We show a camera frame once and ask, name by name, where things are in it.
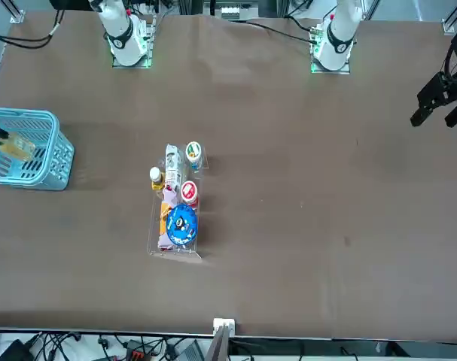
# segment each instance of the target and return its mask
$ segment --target tabletop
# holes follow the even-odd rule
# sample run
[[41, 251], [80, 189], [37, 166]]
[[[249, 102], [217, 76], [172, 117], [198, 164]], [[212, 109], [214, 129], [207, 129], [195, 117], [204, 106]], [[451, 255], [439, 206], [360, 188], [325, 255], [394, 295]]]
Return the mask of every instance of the tabletop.
[[[149, 70], [112, 69], [102, 35], [68, 12], [44, 49], [4, 54], [0, 106], [52, 111], [75, 159], [63, 192], [0, 187], [0, 326], [457, 340], [457, 127], [448, 109], [410, 125], [440, 24], [363, 22], [350, 75], [212, 17], [166, 17]], [[196, 265], [146, 252], [149, 170], [193, 140], [210, 167]]]

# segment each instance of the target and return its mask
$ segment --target blue lid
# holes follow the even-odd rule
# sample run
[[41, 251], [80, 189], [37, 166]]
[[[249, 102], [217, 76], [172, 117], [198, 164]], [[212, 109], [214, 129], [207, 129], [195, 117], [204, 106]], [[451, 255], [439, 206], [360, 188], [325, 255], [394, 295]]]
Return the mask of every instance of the blue lid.
[[187, 205], [177, 205], [166, 219], [166, 234], [178, 246], [192, 242], [198, 233], [198, 219], [195, 211]]

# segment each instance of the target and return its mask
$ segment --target basket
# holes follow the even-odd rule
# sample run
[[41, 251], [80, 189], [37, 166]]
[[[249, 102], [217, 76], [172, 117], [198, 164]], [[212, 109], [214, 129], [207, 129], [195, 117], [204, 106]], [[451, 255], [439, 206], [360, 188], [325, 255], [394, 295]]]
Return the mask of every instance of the basket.
[[59, 131], [49, 111], [0, 108], [0, 127], [16, 132], [35, 145], [28, 162], [0, 151], [0, 184], [34, 190], [64, 190], [68, 185], [75, 149]]

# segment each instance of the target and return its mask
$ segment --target small bottle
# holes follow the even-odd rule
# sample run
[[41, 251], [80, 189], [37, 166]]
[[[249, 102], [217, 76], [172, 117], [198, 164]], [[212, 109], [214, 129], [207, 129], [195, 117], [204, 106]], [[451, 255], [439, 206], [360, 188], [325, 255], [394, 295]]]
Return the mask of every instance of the small bottle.
[[186, 146], [185, 153], [188, 162], [190, 162], [191, 164], [191, 168], [193, 168], [195, 171], [198, 171], [203, 164], [203, 158], [201, 157], [202, 148], [200, 143], [198, 143], [197, 141], [191, 141]]
[[151, 189], [154, 190], [158, 197], [163, 199], [163, 187], [165, 184], [165, 174], [158, 167], [150, 170]]
[[181, 199], [194, 211], [198, 208], [198, 189], [191, 180], [187, 180], [181, 186]]
[[17, 133], [9, 133], [0, 128], [0, 151], [28, 162], [34, 158], [35, 145]]

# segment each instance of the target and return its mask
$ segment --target white bracket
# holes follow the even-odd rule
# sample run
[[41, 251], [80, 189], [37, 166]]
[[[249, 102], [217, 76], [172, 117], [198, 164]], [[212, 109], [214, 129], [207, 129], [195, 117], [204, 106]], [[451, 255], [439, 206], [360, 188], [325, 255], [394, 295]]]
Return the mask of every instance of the white bracket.
[[24, 17], [26, 16], [25, 10], [19, 10], [19, 15], [17, 17], [11, 17], [11, 24], [21, 24], [24, 22]]
[[233, 318], [214, 318], [213, 319], [213, 335], [220, 327], [227, 326], [230, 331], [229, 336], [235, 337], [235, 320]]

